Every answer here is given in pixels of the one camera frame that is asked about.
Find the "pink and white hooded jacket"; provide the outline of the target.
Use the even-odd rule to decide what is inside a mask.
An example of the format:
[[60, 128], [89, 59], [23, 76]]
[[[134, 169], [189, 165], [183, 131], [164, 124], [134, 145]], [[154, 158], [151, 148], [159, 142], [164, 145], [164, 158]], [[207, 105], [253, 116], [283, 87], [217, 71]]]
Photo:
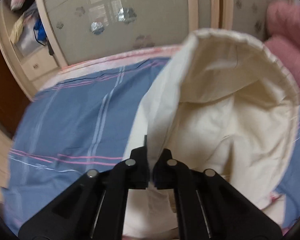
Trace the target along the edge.
[[290, 162], [300, 89], [258, 39], [222, 29], [190, 33], [143, 96], [124, 156], [147, 145], [153, 167], [167, 148], [202, 172], [215, 170], [277, 224], [274, 190]]

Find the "blue plaid bed sheet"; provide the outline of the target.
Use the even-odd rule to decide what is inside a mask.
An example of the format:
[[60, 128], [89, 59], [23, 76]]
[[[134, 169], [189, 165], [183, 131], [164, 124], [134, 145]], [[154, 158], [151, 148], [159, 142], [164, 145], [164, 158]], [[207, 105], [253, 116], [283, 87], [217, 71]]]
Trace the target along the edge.
[[13, 233], [84, 172], [104, 172], [123, 159], [138, 106], [167, 63], [157, 57], [67, 79], [34, 97], [18, 125], [2, 191]]

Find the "brown wooden door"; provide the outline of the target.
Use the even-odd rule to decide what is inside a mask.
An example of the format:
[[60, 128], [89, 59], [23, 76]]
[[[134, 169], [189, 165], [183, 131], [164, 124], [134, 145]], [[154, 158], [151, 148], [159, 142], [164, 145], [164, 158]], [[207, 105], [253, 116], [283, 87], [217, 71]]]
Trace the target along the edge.
[[0, 127], [14, 136], [30, 100], [10, 72], [0, 50]]

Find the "open wardrobe shelf unit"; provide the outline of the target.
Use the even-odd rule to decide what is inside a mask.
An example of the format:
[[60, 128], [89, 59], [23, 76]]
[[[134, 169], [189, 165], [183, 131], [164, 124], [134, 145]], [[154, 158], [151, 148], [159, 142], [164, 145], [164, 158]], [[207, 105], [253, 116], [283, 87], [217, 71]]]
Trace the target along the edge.
[[15, 81], [29, 98], [68, 65], [44, 0], [31, 0], [12, 11], [0, 0], [0, 50]]

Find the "blue garment in wardrobe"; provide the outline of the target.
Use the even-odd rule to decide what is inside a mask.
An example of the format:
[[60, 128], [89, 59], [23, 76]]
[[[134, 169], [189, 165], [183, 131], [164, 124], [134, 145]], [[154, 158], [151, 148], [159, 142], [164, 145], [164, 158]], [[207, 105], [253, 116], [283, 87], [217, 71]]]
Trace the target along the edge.
[[34, 38], [42, 46], [46, 45], [46, 32], [42, 21], [38, 18], [33, 26]]

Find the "clear plastic storage box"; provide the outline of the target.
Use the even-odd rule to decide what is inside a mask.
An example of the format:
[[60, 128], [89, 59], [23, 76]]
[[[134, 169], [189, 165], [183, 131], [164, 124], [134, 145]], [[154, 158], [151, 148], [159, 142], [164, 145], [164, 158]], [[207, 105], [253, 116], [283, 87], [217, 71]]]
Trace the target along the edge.
[[36, 42], [34, 38], [34, 24], [35, 22], [30, 22], [24, 26], [23, 33], [19, 41], [16, 43], [16, 47], [20, 51], [21, 55], [23, 55], [23, 57], [30, 55], [31, 53], [42, 47], [42, 45]]

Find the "frosted glass wardrobe door left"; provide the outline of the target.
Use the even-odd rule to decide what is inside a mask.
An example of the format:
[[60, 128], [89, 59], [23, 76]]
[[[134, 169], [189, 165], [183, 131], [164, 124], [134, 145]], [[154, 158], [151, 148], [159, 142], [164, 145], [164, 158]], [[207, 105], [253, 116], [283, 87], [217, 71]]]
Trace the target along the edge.
[[51, 50], [66, 67], [126, 51], [181, 43], [218, 28], [219, 0], [36, 0]]

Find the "frosted glass wardrobe door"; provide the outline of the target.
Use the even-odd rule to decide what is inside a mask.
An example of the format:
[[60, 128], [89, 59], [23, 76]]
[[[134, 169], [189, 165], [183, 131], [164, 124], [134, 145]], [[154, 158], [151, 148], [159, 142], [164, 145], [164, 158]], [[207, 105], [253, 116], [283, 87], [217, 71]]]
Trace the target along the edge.
[[221, 0], [219, 27], [247, 33], [264, 41], [267, 39], [267, 7], [273, 1], [277, 0]]
[[66, 67], [126, 51], [181, 43], [218, 28], [219, 0], [36, 0], [51, 50]]

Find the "beige cloth bag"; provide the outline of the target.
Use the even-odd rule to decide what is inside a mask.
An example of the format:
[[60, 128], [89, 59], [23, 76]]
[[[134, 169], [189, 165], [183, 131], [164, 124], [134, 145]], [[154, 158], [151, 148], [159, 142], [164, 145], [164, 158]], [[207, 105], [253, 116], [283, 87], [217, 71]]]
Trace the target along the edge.
[[12, 44], [16, 44], [22, 33], [24, 28], [24, 15], [21, 15], [18, 20], [14, 23], [11, 33], [10, 33], [10, 41]]

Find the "pink rolled quilt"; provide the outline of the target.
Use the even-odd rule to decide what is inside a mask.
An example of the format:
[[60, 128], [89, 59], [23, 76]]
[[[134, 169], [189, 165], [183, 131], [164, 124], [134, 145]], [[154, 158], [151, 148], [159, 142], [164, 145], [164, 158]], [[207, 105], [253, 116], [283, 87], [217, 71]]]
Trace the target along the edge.
[[266, 27], [270, 38], [264, 44], [291, 72], [300, 88], [300, 5], [270, 3]]

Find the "frosted glass wardrobe door right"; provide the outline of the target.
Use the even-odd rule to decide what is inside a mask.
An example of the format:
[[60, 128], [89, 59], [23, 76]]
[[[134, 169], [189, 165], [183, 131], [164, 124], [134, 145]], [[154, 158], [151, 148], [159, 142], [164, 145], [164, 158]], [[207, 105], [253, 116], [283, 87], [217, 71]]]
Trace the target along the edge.
[[264, 41], [267, 39], [267, 7], [273, 1], [277, 0], [221, 0], [219, 27], [247, 33]]

